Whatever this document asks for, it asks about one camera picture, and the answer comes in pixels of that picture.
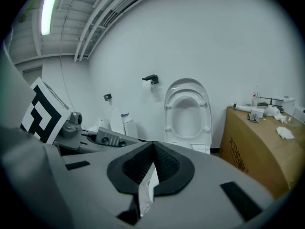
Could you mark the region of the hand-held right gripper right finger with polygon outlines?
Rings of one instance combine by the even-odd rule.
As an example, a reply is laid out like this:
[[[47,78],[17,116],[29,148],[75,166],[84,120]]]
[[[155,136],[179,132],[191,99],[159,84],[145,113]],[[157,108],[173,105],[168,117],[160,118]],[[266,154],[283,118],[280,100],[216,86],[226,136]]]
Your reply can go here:
[[[173,154],[173,151],[161,143],[154,142],[153,148],[153,163],[157,171],[158,179],[160,182],[164,182],[178,172],[180,163]]]

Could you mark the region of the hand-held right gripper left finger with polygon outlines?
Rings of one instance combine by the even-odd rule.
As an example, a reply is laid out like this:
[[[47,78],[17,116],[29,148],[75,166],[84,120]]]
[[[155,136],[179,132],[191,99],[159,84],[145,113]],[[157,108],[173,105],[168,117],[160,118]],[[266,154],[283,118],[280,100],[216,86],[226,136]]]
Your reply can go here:
[[[136,184],[142,180],[154,162],[154,145],[148,142],[127,154],[122,169],[124,174]]]

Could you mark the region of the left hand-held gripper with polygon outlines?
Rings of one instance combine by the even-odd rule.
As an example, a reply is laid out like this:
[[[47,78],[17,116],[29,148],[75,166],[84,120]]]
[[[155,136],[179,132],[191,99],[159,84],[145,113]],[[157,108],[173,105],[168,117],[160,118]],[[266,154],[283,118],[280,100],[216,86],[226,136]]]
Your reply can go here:
[[[81,113],[72,112],[41,78],[31,89],[36,95],[20,127],[44,144],[56,146],[63,155],[103,152],[139,143],[135,137],[101,126],[83,129]]]

